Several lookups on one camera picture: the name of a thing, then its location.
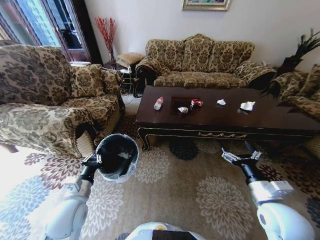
dark wooden coffee table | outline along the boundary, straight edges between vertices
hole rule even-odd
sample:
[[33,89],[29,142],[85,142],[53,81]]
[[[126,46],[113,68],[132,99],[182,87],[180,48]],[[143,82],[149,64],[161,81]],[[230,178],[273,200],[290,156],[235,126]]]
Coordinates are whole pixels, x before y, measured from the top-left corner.
[[[154,104],[163,97],[159,111]],[[191,99],[203,101],[186,116],[177,107],[189,106]],[[224,107],[217,100],[224,99]],[[239,111],[243,102],[255,102],[253,111]],[[275,99],[271,94],[261,96],[250,88],[205,89],[146,86],[136,115],[140,125],[138,135],[142,150],[148,151],[148,136],[179,136],[210,139],[253,140],[281,143],[277,151],[295,147],[320,133],[320,123],[302,113],[297,107]]]

painting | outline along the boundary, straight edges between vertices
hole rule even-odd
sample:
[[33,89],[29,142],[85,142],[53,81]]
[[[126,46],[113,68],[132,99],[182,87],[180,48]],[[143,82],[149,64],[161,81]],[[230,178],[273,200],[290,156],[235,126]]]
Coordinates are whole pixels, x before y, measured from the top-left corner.
[[231,0],[183,0],[183,11],[227,11]]

floral patterned rug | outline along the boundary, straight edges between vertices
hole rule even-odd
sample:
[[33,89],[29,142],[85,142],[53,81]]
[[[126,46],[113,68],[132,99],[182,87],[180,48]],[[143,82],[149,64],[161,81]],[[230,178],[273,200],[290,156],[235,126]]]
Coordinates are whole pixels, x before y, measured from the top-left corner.
[[[134,125],[139,100],[125,102],[126,115],[116,132],[141,146]],[[106,182],[96,173],[81,239],[125,240],[147,222],[176,225],[208,240],[267,239],[245,176],[221,158],[217,141],[158,137],[151,143],[127,182]],[[246,153],[243,142],[223,144],[230,152]],[[39,239],[46,214],[64,196],[63,180],[81,173],[80,161],[27,148],[1,156],[0,239]],[[263,155],[258,168],[270,180],[289,181],[295,191],[284,203],[305,216],[319,237],[320,161],[295,149],[278,158]]]

glass door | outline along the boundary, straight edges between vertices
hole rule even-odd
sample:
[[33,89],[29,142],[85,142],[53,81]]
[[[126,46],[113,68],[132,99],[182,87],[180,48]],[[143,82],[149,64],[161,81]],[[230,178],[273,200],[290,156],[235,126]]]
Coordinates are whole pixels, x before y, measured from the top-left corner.
[[90,55],[83,47],[84,39],[73,22],[77,19],[72,5],[66,2],[68,0],[0,0],[0,25],[16,42],[57,47],[69,61],[90,62]]

sofa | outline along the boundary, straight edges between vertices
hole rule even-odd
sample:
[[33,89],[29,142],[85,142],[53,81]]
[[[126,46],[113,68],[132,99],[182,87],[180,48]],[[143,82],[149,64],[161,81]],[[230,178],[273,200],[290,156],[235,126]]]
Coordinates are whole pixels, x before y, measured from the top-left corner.
[[[270,81],[268,91],[320,122],[320,65],[314,65],[309,73],[284,73]],[[320,159],[320,135],[305,146]]]
[[276,71],[249,60],[254,48],[248,41],[218,41],[202,34],[181,41],[151,39],[136,75],[154,86],[264,89]]
[[0,69],[0,144],[78,159],[125,110],[118,74],[99,64],[71,66],[55,47],[0,41]]

